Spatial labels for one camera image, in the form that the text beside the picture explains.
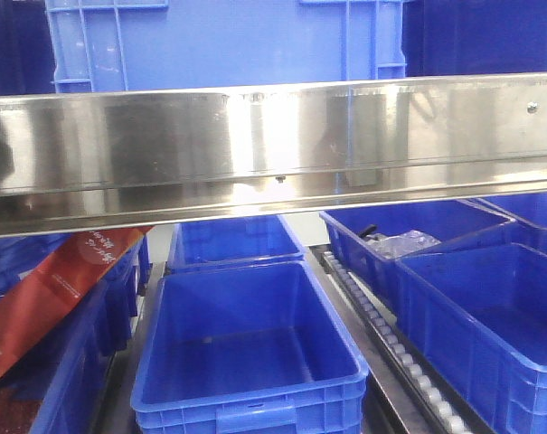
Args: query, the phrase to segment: red bag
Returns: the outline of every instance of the red bag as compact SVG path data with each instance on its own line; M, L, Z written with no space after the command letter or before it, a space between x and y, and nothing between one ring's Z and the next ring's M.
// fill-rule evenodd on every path
M73 234L0 300L0 378L152 227Z

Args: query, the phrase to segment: blue plastic crate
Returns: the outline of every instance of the blue plastic crate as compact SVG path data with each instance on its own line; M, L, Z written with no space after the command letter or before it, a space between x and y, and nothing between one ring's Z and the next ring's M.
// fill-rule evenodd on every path
M145 235L138 250L138 285L146 285L152 269L153 264L148 255L148 237Z
M110 361L101 282L0 381L14 401L42 401L30 434L88 431Z
M0 296L60 247L67 233L0 239Z
M0 95L53 93L43 0L0 0Z
M359 434L369 368L304 263L169 276L131 404L145 433Z
M170 273L244 267L303 259L305 248L279 215L240 217L174 226Z
M132 247L104 276L107 293L109 332L116 351L125 350L132 337L130 318L137 315L137 270L134 266L140 243Z
M0 95L24 93L12 2L0 0Z
M386 236L426 232L440 244L417 253L473 249L511 240L514 219L465 201L402 203L321 212L335 257L355 272L394 312L398 283L394 259L372 250L358 234L371 224Z
M490 196L476 201L517 220L514 241L547 253L547 193Z
M404 0L47 0L58 92L401 78Z
M547 0L412 0L408 76L547 71Z
M499 434L547 434L547 256L401 259L401 330Z

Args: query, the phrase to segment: bolt head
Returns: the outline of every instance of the bolt head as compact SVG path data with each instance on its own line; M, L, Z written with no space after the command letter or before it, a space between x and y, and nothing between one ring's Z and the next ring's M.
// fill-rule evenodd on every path
M529 102L526 106L526 111L531 115L538 111L538 102Z

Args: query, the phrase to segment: clear plastic bag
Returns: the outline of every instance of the clear plastic bag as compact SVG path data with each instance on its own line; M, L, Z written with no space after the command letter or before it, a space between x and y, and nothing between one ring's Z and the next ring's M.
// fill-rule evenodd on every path
M368 237L366 241L370 248L386 259L397 259L440 243L431 235L415 230L393 237L386 237L383 234L376 233Z

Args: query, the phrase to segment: metal shelf beam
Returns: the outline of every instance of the metal shelf beam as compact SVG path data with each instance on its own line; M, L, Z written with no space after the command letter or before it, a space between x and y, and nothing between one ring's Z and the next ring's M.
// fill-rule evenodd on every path
M547 73L0 98L0 236L547 190Z

